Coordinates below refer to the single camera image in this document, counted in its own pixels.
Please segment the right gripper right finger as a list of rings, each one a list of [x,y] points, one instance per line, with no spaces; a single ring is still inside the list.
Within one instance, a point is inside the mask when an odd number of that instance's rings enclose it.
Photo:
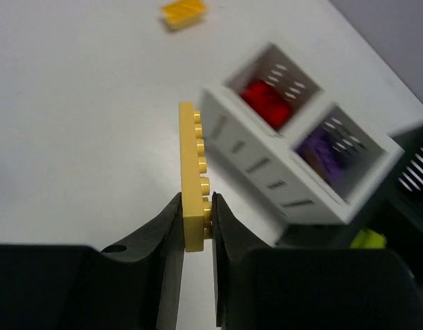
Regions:
[[[423,300],[397,254],[271,247],[222,195],[212,204],[218,327],[423,329]]]

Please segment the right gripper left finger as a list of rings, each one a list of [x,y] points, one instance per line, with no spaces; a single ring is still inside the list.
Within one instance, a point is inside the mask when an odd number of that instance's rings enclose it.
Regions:
[[[179,195],[100,251],[0,244],[0,329],[174,329],[183,260]]]

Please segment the green lego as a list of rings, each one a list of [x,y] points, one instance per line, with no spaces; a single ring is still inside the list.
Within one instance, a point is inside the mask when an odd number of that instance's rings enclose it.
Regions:
[[[359,231],[349,247],[353,249],[384,249],[386,244],[387,240],[383,235],[366,228]]]

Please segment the purple lego brick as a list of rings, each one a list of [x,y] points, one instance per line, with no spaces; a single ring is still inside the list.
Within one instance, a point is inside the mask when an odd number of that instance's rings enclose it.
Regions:
[[[366,150],[355,136],[328,126],[313,131],[296,148],[300,157],[331,186]]]

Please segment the red lego brick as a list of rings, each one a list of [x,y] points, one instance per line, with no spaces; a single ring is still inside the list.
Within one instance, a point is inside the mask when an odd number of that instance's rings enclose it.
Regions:
[[[293,114],[290,103],[263,80],[252,81],[239,96],[275,131]]]

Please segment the long yellow lego brick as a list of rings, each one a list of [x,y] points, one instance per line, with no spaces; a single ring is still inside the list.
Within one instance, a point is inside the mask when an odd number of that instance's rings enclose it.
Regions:
[[[204,241],[211,238],[212,202],[210,180],[204,176],[208,166],[201,113],[192,102],[179,104],[179,131],[184,248],[201,252]]]

